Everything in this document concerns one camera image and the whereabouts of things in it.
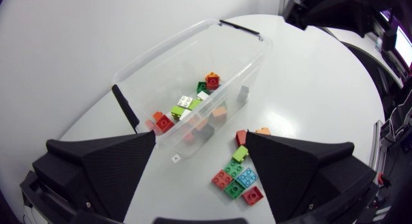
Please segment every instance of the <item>green lego brick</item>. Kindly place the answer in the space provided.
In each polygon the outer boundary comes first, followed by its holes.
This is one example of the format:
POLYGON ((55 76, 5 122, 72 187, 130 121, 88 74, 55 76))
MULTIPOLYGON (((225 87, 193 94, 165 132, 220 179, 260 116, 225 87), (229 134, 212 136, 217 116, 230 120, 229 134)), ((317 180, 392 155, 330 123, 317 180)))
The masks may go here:
POLYGON ((240 194, 245 190, 244 186, 238 182, 237 180, 233 180, 230 184, 228 184, 225 188, 227 194, 233 199, 238 198, 240 194))
POLYGON ((189 105, 188 109, 192 111, 192 110, 193 110, 195 107, 197 107, 200 103, 201 103, 200 100, 194 99, 194 100, 192 101, 192 103, 189 105))
POLYGON ((198 83, 198 87, 196 88, 196 92, 200 93, 201 91, 203 91, 206 94, 210 95, 209 90, 206 89, 206 82, 199 82, 198 83))
POLYGON ((229 174, 231 177, 236 178, 239 173, 243 170, 243 166, 240 163, 237 163, 234 160, 231 160, 225 167, 224 171, 229 174))
POLYGON ((173 106, 171 113, 172 113, 173 118, 178 120, 184 111, 185 111, 185 108, 182 108, 179 106, 173 106))
POLYGON ((241 145, 238 150, 232 155, 232 159, 237 163, 241 163, 245 160, 245 157, 249 155, 247 148, 241 145))

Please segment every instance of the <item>light green lego brick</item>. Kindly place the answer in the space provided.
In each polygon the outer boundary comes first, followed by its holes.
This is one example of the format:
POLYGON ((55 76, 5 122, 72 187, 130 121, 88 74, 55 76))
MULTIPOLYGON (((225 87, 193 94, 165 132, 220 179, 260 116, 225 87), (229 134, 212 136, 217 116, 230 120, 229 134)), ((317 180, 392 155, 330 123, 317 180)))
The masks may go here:
POLYGON ((238 150, 232 155, 232 159, 237 163, 241 163, 244 161, 245 157, 249 155, 247 148, 241 145, 238 150))
POLYGON ((192 111, 195 107, 199 106, 200 103, 200 100, 194 99, 188 109, 192 111))
POLYGON ((183 112, 185 111, 185 108, 179 107, 179 106, 173 106, 172 107, 172 116, 179 116, 183 114, 183 112))

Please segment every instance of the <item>toy building block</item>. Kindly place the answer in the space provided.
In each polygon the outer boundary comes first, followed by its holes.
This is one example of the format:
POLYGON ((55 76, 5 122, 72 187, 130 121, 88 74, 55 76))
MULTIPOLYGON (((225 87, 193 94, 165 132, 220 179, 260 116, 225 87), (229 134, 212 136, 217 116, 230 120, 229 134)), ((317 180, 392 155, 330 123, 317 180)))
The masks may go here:
POLYGON ((247 148, 243 145, 239 146, 238 150, 232 155, 232 159, 237 163, 241 163, 245 160, 245 157, 249 155, 247 148))
POLYGON ((262 129, 256 130, 255 132, 259 134, 264 134, 264 135, 271 135, 269 128, 267 127, 262 127, 262 129))
POLYGON ((263 194, 256 186, 253 186, 253 188, 246 191, 244 194, 242 194, 242 196, 249 205, 254 205, 256 204, 256 202, 263 198, 263 194))
POLYGON ((247 132, 245 130, 236 131, 235 139, 238 147, 240 147, 241 145, 246 145, 246 134, 247 132))
POLYGON ((224 189, 232 180, 233 178, 231 178, 227 173, 221 170, 217 173, 216 176, 214 176, 212 182, 220 189, 224 189))
POLYGON ((196 128, 193 134, 196 137, 202 138, 203 140, 208 140, 214 134, 214 127, 206 123, 206 125, 204 125, 201 130, 198 131, 196 128))
POLYGON ((180 100, 178 101, 178 106, 182 108, 188 108, 191 103, 192 103, 193 98, 187 97, 187 96, 182 96, 180 100))
POLYGON ((214 122, 225 121, 227 117, 226 108, 224 106, 218 107, 212 111, 212 117, 214 122))
POLYGON ((180 115, 179 120, 183 120, 188 114, 190 114, 190 112, 192 111, 189 111, 188 109, 184 109, 182 115, 180 115))
POLYGON ((205 92, 206 94, 209 94, 209 91, 206 88, 206 82, 199 82, 198 83, 198 87, 196 88, 196 92, 200 93, 200 92, 205 92))
POLYGON ((199 121, 200 121, 200 118, 197 115, 194 115, 189 119, 187 123, 192 126, 195 126, 199 121))
POLYGON ((209 77, 218 77, 218 78, 219 78, 219 80, 220 80, 219 75, 217 75, 217 74, 215 74, 215 73, 213 73, 213 72, 210 72, 208 75, 206 75, 206 77, 205 77, 205 81, 207 81, 207 78, 209 78, 209 77))
POLYGON ((243 166, 234 160, 231 160, 225 167, 224 171, 231 177, 235 178, 243 170, 243 166))
POLYGON ((244 186, 240 184, 237 180, 233 180, 230 184, 228 184, 225 188, 227 194, 233 199, 238 198, 240 194, 245 190, 244 186))
POLYGON ((206 94, 206 93, 203 92, 203 91, 201 91, 201 92, 198 93, 198 99, 199 99, 200 101, 206 100, 206 98, 207 98, 208 96, 209 96, 209 95, 206 94))
POLYGON ((201 131, 207 124, 207 119, 202 120, 197 126, 196 130, 201 131))
POLYGON ((146 122, 144 122, 147 126, 147 128, 149 128, 150 131, 154 131, 155 135, 159 135, 160 131, 159 129, 157 129, 157 127, 155 126, 155 123, 152 122, 152 120, 146 120, 146 122))
POLYGON ((163 116, 163 113, 160 111, 156 111, 156 113, 153 114, 153 118, 155 121, 159 121, 162 116, 163 116))
POLYGON ((191 105, 188 107, 188 109, 192 111, 194 108, 196 108, 197 106, 199 106, 200 103, 201 103, 200 100, 194 99, 194 100, 192 101, 191 105))
POLYGON ((163 133, 168 131, 170 128, 174 126, 174 123, 169 120, 169 118, 165 115, 163 115, 157 122, 156 122, 156 127, 163 133))
POLYGON ((194 135, 190 132, 190 133, 186 134, 186 135, 183 137, 183 141, 184 141, 187 145, 191 145, 191 144, 194 144, 194 143, 195 143, 196 139, 194 138, 194 135))
POLYGON ((208 90, 217 89, 219 87, 219 77, 208 77, 206 81, 206 88, 208 90))
POLYGON ((248 94, 249 94, 249 88, 246 87, 246 86, 242 86, 242 87, 240 88, 240 92, 239 92, 239 93, 241 93, 241 94, 243 94, 243 95, 248 95, 248 94))
POLYGON ((258 179, 258 176, 252 171, 252 169, 248 168, 245 172, 238 176, 238 181, 242 183, 245 188, 248 188, 250 185, 253 184, 258 179))
POLYGON ((238 102, 246 102, 248 94, 249 94, 249 88, 246 86, 242 86, 240 88, 240 92, 238 95, 238 102))
POLYGON ((175 120, 179 120, 179 118, 181 117, 184 111, 185 111, 185 108, 182 108, 180 106, 173 106, 171 113, 175 120))

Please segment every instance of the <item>white lego brick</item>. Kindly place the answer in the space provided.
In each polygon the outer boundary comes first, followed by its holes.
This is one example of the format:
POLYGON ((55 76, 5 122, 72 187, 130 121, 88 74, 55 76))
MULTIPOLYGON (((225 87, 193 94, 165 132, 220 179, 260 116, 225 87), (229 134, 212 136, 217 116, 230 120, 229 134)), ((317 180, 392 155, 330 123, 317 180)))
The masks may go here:
POLYGON ((190 114, 190 112, 192 112, 192 111, 189 111, 188 109, 185 109, 185 111, 180 116, 179 120, 183 120, 188 114, 190 114))
POLYGON ((183 107, 183 108, 188 108, 191 105, 192 101, 193 101, 193 98, 182 96, 178 102, 178 106, 183 107))
POLYGON ((206 94, 204 91, 201 91, 200 93, 198 93, 198 99, 199 99, 200 101, 205 100, 208 96, 209 96, 209 95, 206 94))

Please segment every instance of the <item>blue lego brick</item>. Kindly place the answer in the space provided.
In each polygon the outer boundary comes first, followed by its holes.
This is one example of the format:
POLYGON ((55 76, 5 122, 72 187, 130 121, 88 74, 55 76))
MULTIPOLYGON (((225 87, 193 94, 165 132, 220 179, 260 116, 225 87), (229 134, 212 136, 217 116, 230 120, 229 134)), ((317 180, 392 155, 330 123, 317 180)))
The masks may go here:
POLYGON ((245 188, 249 187, 258 179, 258 176, 252 171, 252 169, 248 168, 238 176, 238 181, 245 186, 245 188))

